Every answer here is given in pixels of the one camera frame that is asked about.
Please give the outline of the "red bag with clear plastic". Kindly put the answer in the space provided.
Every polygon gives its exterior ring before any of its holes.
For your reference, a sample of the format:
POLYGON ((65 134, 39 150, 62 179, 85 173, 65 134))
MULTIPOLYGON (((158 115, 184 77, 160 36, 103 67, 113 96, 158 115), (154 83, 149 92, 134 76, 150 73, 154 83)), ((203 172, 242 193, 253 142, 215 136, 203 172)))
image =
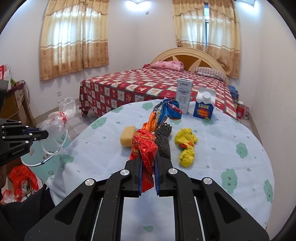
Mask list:
POLYGON ((15 195, 11 190, 5 190, 2 193, 2 200, 1 202, 3 203, 12 203, 12 202, 17 202, 15 195))

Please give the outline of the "red orange snack wrapper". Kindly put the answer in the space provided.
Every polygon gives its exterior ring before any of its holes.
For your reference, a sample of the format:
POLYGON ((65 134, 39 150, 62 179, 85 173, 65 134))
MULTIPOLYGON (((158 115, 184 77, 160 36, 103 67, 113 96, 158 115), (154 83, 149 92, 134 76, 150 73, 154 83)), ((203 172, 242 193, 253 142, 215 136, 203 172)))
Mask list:
POLYGON ((171 98, 166 98, 158 103, 152 110, 149 119, 138 129, 132 137, 132 152, 130 160, 138 155, 142 158, 141 192, 146 192, 154 186, 154 160, 158 146, 155 143, 154 132, 169 118, 179 120, 182 117, 180 104, 171 98))

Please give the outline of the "beige curtain behind bed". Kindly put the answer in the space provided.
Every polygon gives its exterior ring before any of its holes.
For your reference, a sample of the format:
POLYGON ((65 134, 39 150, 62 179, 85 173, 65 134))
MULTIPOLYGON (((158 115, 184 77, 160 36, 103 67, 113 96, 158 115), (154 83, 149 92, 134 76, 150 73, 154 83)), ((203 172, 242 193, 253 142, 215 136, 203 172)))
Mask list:
POLYGON ((172 1, 176 43, 213 57, 227 76, 240 75, 240 29, 234 1, 172 1))

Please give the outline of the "teal trash bin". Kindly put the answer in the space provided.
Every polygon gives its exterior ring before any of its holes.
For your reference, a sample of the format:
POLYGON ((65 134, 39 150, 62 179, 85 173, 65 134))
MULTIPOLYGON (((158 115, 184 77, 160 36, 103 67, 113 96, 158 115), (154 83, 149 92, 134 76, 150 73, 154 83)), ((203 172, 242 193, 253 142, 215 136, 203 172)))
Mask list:
POLYGON ((34 142, 30 152, 21 157, 22 163, 43 182, 55 174, 59 155, 69 146, 69 133, 66 130, 60 136, 48 137, 46 140, 34 142))

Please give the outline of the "blue folded cloth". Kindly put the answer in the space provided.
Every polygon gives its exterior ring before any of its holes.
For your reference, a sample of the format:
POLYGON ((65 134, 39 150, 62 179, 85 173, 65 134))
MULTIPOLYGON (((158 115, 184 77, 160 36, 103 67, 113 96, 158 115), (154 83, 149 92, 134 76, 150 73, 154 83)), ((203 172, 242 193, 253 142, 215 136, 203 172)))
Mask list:
POLYGON ((228 89, 232 98, 239 98, 239 92, 234 86, 228 85, 228 89))

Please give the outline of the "clear plastic bag on floor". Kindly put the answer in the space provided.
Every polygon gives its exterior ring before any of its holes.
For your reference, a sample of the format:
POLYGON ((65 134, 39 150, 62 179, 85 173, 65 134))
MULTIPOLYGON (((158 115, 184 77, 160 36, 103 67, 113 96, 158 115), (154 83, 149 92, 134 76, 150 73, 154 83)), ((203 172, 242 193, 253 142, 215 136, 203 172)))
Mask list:
POLYGON ((58 101, 59 111, 64 112, 71 119, 77 113, 76 101, 72 97, 66 97, 58 101))

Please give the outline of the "bed with red checkered cover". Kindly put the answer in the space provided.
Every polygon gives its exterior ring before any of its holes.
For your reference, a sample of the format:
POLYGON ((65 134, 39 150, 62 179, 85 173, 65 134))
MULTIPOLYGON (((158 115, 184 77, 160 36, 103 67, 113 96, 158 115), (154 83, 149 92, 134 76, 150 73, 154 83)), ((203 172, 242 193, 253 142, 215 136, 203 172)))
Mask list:
POLYGON ((223 81, 191 71, 151 67, 109 73, 82 80, 79 108, 83 115, 87 115, 92 110, 97 116, 102 116, 128 103, 175 98, 179 78, 192 81, 191 101, 196 99, 199 87, 213 89, 216 92, 215 107, 233 118, 236 117, 229 88, 223 81))

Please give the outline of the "yellow sponge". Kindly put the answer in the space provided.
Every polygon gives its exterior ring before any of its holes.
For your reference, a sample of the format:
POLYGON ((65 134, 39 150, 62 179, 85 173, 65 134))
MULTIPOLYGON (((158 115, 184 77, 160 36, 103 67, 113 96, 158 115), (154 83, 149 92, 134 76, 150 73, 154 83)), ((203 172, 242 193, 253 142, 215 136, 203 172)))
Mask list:
POLYGON ((124 128, 120 136, 120 144, 123 147, 131 147, 133 135, 135 134, 135 126, 127 126, 124 128))

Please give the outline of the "grey tall carton box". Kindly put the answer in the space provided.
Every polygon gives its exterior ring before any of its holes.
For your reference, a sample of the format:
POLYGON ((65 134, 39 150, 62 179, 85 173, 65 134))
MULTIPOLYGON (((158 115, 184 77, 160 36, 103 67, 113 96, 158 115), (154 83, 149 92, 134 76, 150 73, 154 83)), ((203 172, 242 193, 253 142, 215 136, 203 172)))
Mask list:
POLYGON ((179 108, 182 110, 183 114, 188 113, 192 86, 193 83, 191 80, 184 78, 177 79, 176 101, 179 103, 179 108))

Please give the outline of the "yellow plastic bag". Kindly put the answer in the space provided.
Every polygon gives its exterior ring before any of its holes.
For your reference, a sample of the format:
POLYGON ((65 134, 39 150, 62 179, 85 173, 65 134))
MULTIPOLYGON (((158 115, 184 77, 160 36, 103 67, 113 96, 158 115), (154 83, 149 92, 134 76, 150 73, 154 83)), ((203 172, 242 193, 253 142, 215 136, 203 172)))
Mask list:
POLYGON ((182 128, 175 135, 175 144, 182 149, 179 155, 181 166, 187 168, 193 164, 195 159, 194 145, 197 141, 198 138, 190 128, 182 128))

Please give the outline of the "pink pillow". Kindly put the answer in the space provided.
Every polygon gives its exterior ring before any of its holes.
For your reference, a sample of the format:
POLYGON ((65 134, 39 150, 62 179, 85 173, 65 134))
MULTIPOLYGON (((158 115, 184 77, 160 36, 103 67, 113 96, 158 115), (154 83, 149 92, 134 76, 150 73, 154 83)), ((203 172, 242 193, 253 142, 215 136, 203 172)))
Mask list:
POLYGON ((151 64, 152 68, 158 69, 170 69, 175 71, 183 71, 185 69, 184 64, 180 61, 157 61, 151 64))

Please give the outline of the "red box by bed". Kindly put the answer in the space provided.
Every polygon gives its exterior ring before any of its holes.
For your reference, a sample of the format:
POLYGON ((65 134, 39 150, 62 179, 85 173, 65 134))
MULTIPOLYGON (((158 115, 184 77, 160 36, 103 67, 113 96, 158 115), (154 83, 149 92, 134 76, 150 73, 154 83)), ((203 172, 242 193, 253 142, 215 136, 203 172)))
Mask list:
POLYGON ((246 119, 248 120, 248 114, 249 114, 249 107, 245 106, 243 101, 238 101, 237 102, 237 108, 236 108, 236 112, 237 112, 237 118, 238 119, 246 119))

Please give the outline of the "black foam net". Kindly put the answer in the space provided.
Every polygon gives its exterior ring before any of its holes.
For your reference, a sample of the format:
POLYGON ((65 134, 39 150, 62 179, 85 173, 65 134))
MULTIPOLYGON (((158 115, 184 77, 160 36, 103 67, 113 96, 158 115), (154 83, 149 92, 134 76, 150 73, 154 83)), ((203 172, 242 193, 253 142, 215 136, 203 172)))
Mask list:
POLYGON ((159 126, 154 135, 156 137, 155 143, 158 146, 159 155, 166 159, 171 159, 171 151, 169 144, 169 136, 171 134, 172 126, 168 123, 163 123, 159 126))

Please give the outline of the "red white box on cabinet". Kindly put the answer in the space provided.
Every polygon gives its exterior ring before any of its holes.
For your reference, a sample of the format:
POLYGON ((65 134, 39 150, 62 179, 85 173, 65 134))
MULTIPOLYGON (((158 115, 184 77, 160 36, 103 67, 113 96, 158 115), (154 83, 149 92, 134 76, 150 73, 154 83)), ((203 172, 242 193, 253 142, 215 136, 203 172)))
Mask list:
POLYGON ((0 66, 0 80, 8 82, 8 90, 11 89, 11 67, 8 64, 0 66))

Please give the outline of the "cream wooden headboard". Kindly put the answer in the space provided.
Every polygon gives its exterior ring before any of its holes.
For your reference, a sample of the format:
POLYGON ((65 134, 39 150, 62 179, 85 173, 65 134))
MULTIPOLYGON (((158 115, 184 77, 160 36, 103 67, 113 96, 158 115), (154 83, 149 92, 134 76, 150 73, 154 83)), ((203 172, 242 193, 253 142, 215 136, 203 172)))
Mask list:
POLYGON ((155 57, 151 64, 158 61, 170 60, 182 62, 184 64, 185 70, 191 72, 194 72, 198 67, 209 67, 216 69, 225 75, 226 84, 230 84, 230 80, 220 63, 201 50, 189 47, 177 47, 169 49, 155 57))

